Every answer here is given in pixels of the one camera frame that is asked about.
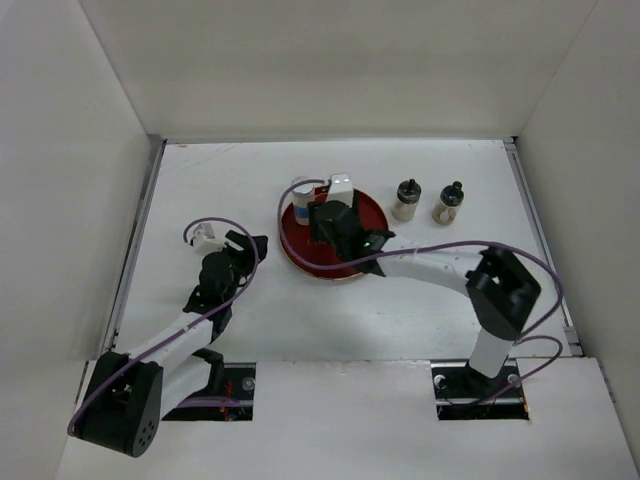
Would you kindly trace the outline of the brown spice bottle black cap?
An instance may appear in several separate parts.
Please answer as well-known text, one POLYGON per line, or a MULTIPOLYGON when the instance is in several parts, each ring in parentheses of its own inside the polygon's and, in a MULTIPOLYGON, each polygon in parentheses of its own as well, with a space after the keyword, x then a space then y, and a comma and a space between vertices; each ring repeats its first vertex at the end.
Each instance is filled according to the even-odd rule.
POLYGON ((460 181, 446 185, 440 192, 431 215, 439 225, 447 226, 454 222, 464 201, 463 185, 460 181))

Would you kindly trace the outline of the white powder bottle black cap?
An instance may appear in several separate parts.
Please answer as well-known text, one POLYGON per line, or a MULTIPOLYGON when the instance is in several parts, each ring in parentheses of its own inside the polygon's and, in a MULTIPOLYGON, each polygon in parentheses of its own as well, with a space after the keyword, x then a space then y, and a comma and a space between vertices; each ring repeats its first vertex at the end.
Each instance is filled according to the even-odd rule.
POLYGON ((396 190, 396 201, 392 207, 393 217, 400 222, 411 221, 414 218, 421 194, 421 186, 415 179, 402 181, 396 190))

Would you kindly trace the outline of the blue label bottle silver cap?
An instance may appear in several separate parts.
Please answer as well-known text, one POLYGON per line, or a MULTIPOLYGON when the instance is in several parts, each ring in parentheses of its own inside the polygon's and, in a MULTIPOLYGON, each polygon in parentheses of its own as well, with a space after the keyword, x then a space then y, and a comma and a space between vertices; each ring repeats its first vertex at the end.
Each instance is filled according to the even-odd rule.
POLYGON ((301 226, 308 226, 310 222, 309 204, 315 200, 314 183, 305 183, 294 188, 291 192, 293 211, 296 222, 301 226))

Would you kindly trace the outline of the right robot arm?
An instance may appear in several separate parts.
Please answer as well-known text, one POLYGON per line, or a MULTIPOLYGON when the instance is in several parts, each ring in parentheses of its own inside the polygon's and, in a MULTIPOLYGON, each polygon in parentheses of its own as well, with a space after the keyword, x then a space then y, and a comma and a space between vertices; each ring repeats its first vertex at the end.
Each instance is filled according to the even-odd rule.
POLYGON ((330 245, 337 258, 361 273, 408 278, 467 297, 480 331, 464 370, 473 394, 489 394, 520 337, 541 287, 510 251, 488 246, 479 253, 451 250, 421 253, 420 247, 383 229, 366 229, 346 204, 331 200, 310 207, 311 237, 330 245))

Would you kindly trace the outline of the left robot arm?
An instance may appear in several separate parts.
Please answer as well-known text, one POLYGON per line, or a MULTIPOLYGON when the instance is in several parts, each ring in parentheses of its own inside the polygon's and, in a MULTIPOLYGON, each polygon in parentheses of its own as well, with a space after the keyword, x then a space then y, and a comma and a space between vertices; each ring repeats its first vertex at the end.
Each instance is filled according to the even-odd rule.
POLYGON ((134 349, 99 357, 69 435, 137 458, 150 447, 160 421, 189 396, 219 395, 224 358, 209 347, 228 326, 233 303, 267 252, 264 235, 229 231, 216 242, 174 322, 134 349))

